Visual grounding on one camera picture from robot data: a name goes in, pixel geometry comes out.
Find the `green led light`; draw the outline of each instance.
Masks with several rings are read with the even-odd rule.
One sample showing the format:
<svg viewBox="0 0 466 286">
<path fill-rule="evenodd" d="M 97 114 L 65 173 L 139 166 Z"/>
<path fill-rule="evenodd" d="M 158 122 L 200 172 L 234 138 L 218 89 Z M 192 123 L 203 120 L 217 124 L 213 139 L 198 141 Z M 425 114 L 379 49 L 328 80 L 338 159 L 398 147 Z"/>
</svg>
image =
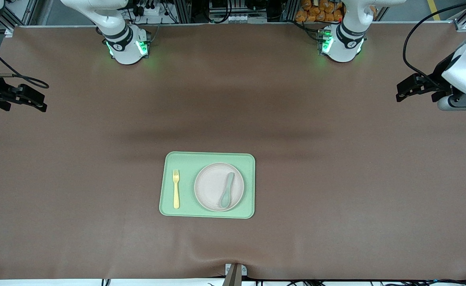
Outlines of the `green led light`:
<svg viewBox="0 0 466 286">
<path fill-rule="evenodd" d="M 356 53 L 358 54 L 361 50 L 362 50 L 362 44 L 364 43 L 364 40 L 362 39 L 362 41 L 360 42 L 360 44 L 358 44 L 358 50 L 356 50 Z"/>
<path fill-rule="evenodd" d="M 333 37 L 330 36 L 328 38 L 328 40 L 326 40 L 324 43 L 323 43 L 323 52 L 329 52 L 330 51 L 330 47 L 331 47 L 331 44 L 333 43 Z"/>
<path fill-rule="evenodd" d="M 111 50 L 110 44 L 106 42 L 106 46 L 108 46 L 108 50 L 110 50 L 110 55 L 113 56 L 113 51 Z"/>
<path fill-rule="evenodd" d="M 137 47 L 139 49 L 139 52 L 141 54 L 146 54 L 146 44 L 145 43 L 136 41 L 136 45 L 137 45 Z"/>
</svg>

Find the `orange snack bag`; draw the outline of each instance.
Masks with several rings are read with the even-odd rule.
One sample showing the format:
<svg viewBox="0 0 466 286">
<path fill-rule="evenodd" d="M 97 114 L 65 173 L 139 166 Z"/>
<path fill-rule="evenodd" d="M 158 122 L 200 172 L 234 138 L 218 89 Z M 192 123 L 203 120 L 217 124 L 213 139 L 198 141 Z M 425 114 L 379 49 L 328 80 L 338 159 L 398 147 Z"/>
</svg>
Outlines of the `orange snack bag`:
<svg viewBox="0 0 466 286">
<path fill-rule="evenodd" d="M 311 0 L 302 0 L 300 4 L 302 5 L 302 9 L 305 11 L 309 11 L 309 9 L 312 7 Z"/>
<path fill-rule="evenodd" d="M 325 14 L 325 22 L 333 22 L 333 14 L 326 13 Z"/>
<path fill-rule="evenodd" d="M 374 7 L 374 6 L 372 6 L 372 5 L 369 6 L 369 7 L 370 7 L 371 10 L 373 11 L 373 13 L 374 13 L 374 18 L 376 19 L 376 16 L 377 16 L 377 14 L 378 14 L 378 9 L 376 9 L 376 7 Z"/>
<path fill-rule="evenodd" d="M 342 21 L 342 12 L 340 10 L 333 11 L 333 20 L 334 21 Z"/>
<path fill-rule="evenodd" d="M 321 11 L 318 15 L 316 15 L 316 21 L 324 21 L 325 20 L 325 12 Z"/>
<path fill-rule="evenodd" d="M 316 16 L 311 16 L 311 14 L 309 14 L 309 11 L 307 11 L 307 20 L 305 20 L 306 22 L 314 22 L 316 21 Z"/>
<path fill-rule="evenodd" d="M 317 16 L 318 14 L 320 14 L 320 8 L 316 7 L 316 6 L 313 6 L 310 10 L 309 10 L 309 15 L 310 16 Z"/>
<path fill-rule="evenodd" d="M 297 15 L 295 16 L 295 21 L 297 22 L 305 22 L 307 19 L 307 13 L 305 11 L 299 10 Z"/>
<path fill-rule="evenodd" d="M 325 11 L 325 13 L 332 13 L 335 5 L 328 2 L 328 0 L 320 0 L 320 10 Z"/>
</svg>

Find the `green spoon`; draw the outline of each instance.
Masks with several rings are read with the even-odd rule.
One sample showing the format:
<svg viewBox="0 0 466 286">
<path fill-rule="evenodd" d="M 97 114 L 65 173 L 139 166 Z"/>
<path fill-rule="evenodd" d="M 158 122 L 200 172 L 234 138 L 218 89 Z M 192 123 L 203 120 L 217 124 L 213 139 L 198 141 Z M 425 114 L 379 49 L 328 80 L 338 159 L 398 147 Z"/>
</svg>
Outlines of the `green spoon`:
<svg viewBox="0 0 466 286">
<path fill-rule="evenodd" d="M 233 183 L 233 177 L 235 174 L 233 172 L 228 174 L 228 178 L 226 179 L 226 189 L 224 190 L 224 194 L 221 198 L 221 207 L 227 208 L 231 201 L 231 184 Z"/>
</svg>

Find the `black cable bundle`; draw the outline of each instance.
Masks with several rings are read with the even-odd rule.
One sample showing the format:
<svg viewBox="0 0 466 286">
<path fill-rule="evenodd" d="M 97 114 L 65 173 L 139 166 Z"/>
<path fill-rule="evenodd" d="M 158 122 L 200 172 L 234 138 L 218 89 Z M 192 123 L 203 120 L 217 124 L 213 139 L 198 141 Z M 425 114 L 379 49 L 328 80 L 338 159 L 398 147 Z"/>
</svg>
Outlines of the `black cable bundle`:
<svg viewBox="0 0 466 286">
<path fill-rule="evenodd" d="M 463 4 L 458 4 L 458 5 L 453 5 L 453 6 L 450 6 L 450 7 L 447 7 L 447 8 L 444 8 L 444 9 L 441 9 L 441 10 L 438 10 L 438 11 L 435 11 L 434 13 L 431 13 L 429 14 L 428 16 L 426 16 L 425 18 L 423 18 L 422 20 L 420 20 L 420 22 L 418 22 L 418 24 L 416 24 L 413 29 L 411 29 L 411 31 L 409 31 L 409 34 L 408 36 L 406 37 L 406 40 L 404 41 L 404 46 L 402 48 L 402 60 L 404 60 L 404 64 L 406 64 L 406 66 L 408 66 L 410 69 L 412 69 L 413 71 L 416 71 L 418 74 L 420 74 L 422 77 L 424 77 L 426 80 L 428 80 L 430 83 L 432 83 L 435 87 L 441 89 L 441 90 L 447 90 L 445 87 L 442 87 L 441 85 L 439 85 L 438 83 L 436 83 L 434 80 L 432 80 L 426 73 L 420 71 L 419 69 L 417 69 L 416 67 L 413 67 L 413 65 L 411 65 L 408 60 L 406 59 L 406 48 L 407 48 L 407 45 L 408 45 L 408 41 L 409 41 L 409 38 L 411 37 L 411 35 L 415 32 L 416 28 L 418 28 L 423 22 L 425 22 L 427 19 L 431 18 L 432 16 L 434 15 L 437 15 L 439 13 L 443 13 L 445 11 L 449 11 L 449 10 L 452 10 L 452 9 L 455 9 L 455 8 L 459 8 L 459 7 L 463 7 L 463 6 L 466 6 L 466 3 L 463 3 Z"/>
<path fill-rule="evenodd" d="M 8 63 L 6 63 L 6 61 L 4 61 L 4 59 L 1 58 L 1 57 L 0 57 L 0 61 L 14 73 L 14 74 L 11 75 L 12 77 L 22 78 L 22 79 L 26 80 L 27 82 L 31 83 L 32 85 L 35 85 L 36 87 L 40 87 L 42 89 L 50 88 L 50 86 L 47 83 L 45 83 L 44 81 L 42 81 L 40 79 L 33 78 L 33 77 L 30 77 L 30 76 L 26 76 L 26 75 L 22 75 L 21 73 L 17 72 Z"/>
<path fill-rule="evenodd" d="M 325 286 L 323 284 L 324 280 L 314 280 L 314 279 L 311 279 L 311 280 L 292 280 L 290 284 L 287 284 L 287 286 L 293 286 L 297 283 L 300 283 L 302 282 L 304 284 L 304 286 Z"/>
<path fill-rule="evenodd" d="M 300 29 L 304 30 L 305 33 L 307 34 L 307 36 L 309 36 L 309 38 L 311 38 L 311 39 L 313 39 L 315 41 L 318 41 L 318 42 L 321 41 L 321 40 L 318 40 L 317 38 L 315 38 L 312 34 L 309 34 L 309 33 L 318 33 L 318 29 L 307 28 L 307 27 L 305 27 L 304 22 L 302 22 L 301 25 L 298 22 L 293 21 L 293 20 L 285 20 L 284 22 L 293 23 L 295 26 L 297 26 Z M 325 23 L 325 24 L 338 24 L 339 23 L 339 22 L 323 22 L 323 21 L 316 21 L 316 22 Z"/>
<path fill-rule="evenodd" d="M 229 4 L 229 12 L 228 12 L 228 5 L 226 4 L 226 14 L 224 15 L 224 18 L 222 18 L 222 20 L 220 20 L 219 22 L 215 22 L 214 20 L 211 20 L 208 16 L 208 13 L 210 12 L 210 9 L 209 9 L 209 0 L 203 0 L 203 3 L 202 3 L 202 12 L 203 12 L 203 16 L 204 18 L 209 22 L 209 23 L 214 23 L 214 24 L 220 24 L 222 22 L 225 22 L 226 20 L 228 20 L 228 18 L 231 16 L 231 12 L 233 11 L 233 3 L 231 2 L 231 0 L 228 0 L 227 2 Z"/>
</svg>

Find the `table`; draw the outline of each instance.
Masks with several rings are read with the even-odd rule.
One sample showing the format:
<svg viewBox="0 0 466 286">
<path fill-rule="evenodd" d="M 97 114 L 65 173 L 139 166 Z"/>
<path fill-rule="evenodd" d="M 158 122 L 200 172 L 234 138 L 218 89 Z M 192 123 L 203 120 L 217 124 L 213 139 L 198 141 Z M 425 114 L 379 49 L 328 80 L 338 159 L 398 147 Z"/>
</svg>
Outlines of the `table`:
<svg viewBox="0 0 466 286">
<path fill-rule="evenodd" d="M 411 27 L 345 64 L 290 24 L 162 27 L 133 66 L 93 28 L 17 28 L 1 56 L 50 89 L 0 111 L 0 278 L 466 279 L 466 112 L 396 103 Z M 425 24 L 408 59 L 463 38 Z M 253 154 L 254 216 L 162 216 L 171 151 Z"/>
</svg>

